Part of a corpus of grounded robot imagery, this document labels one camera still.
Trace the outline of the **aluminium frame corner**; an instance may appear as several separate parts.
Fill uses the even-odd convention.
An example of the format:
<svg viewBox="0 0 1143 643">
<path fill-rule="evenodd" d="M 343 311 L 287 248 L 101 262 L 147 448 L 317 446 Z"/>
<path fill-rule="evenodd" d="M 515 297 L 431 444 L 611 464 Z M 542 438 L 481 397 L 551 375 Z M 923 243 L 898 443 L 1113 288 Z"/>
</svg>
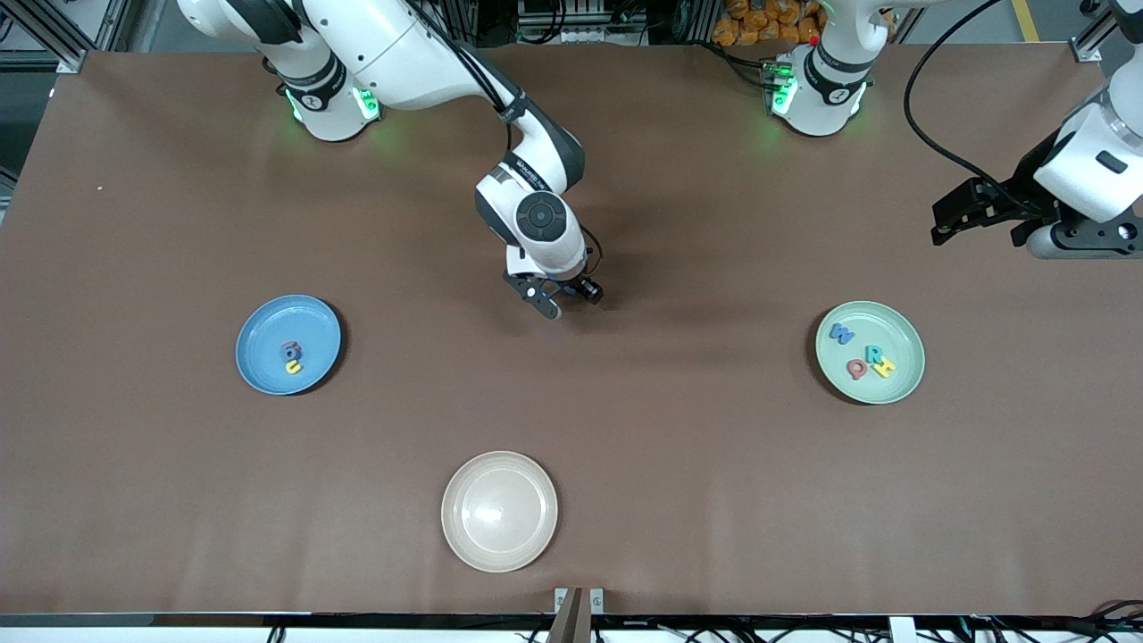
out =
<svg viewBox="0 0 1143 643">
<path fill-rule="evenodd" d="M 1117 21 L 1109 8 L 1109 0 L 1080 0 L 1079 8 L 1081 15 L 1089 18 L 1089 24 L 1078 37 L 1070 39 L 1071 53 L 1077 63 L 1098 63 L 1102 61 L 1101 45 L 1116 33 Z"/>
<path fill-rule="evenodd" d="M 86 54 L 96 49 L 90 37 L 50 0 L 21 0 L 21 5 L 27 13 L 24 29 L 56 56 L 57 72 L 78 73 Z"/>
</svg>

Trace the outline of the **beige plate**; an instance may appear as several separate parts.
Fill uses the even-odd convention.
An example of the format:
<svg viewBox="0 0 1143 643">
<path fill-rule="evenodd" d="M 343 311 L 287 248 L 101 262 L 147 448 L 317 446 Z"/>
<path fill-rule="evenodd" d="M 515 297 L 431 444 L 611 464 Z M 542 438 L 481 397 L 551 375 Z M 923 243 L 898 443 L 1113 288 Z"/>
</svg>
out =
<svg viewBox="0 0 1143 643">
<path fill-rule="evenodd" d="M 446 485 L 440 519 L 446 544 L 467 566 L 514 572 L 539 558 L 555 536 L 555 484 L 529 456 L 475 455 Z"/>
</svg>

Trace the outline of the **orange bags pile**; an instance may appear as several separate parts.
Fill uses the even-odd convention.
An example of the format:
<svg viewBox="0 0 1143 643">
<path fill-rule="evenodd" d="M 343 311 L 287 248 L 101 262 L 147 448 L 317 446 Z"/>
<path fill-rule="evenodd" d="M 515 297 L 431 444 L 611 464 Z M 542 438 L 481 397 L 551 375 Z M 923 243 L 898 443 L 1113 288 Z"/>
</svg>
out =
<svg viewBox="0 0 1143 643">
<path fill-rule="evenodd" d="M 720 0 L 711 40 L 722 47 L 817 45 L 828 19 L 828 9 L 817 0 Z"/>
</svg>

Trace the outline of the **blue plate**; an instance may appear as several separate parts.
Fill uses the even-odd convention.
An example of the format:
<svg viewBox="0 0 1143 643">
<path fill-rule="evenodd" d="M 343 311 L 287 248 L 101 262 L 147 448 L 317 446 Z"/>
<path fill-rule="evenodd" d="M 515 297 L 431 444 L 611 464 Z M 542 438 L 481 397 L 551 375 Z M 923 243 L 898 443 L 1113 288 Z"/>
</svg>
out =
<svg viewBox="0 0 1143 643">
<path fill-rule="evenodd" d="M 234 363 L 253 389 L 294 397 L 321 387 L 346 355 L 346 330 L 338 311 L 322 298 L 291 294 L 273 298 L 246 318 L 234 345 Z M 297 359 L 303 370 L 286 373 Z"/>
</svg>

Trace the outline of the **metal table edge bracket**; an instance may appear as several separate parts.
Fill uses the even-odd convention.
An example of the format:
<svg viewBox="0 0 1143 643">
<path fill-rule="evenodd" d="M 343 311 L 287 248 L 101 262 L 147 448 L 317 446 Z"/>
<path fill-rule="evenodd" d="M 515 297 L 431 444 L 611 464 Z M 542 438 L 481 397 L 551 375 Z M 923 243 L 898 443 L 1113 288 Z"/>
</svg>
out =
<svg viewBox="0 0 1143 643">
<path fill-rule="evenodd" d="M 604 589 L 555 589 L 555 618 L 546 643 L 604 643 L 596 617 L 605 614 Z"/>
</svg>

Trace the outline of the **green plate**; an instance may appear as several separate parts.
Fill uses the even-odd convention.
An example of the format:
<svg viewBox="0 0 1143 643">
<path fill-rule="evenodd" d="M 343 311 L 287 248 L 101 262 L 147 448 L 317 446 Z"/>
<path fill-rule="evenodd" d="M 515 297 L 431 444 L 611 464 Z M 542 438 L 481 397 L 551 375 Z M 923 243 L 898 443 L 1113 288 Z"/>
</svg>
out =
<svg viewBox="0 0 1143 643">
<path fill-rule="evenodd" d="M 834 322 L 855 333 L 849 345 L 838 345 L 828 337 Z M 846 363 L 864 359 L 868 345 L 881 346 L 884 355 L 897 365 L 888 379 L 876 373 L 869 363 L 869 371 L 860 381 L 847 373 Z M 916 327 L 898 310 L 878 302 L 846 302 L 829 310 L 812 333 L 812 355 L 833 389 L 863 405 L 890 405 L 911 396 L 922 383 L 926 369 L 925 346 Z"/>
</svg>

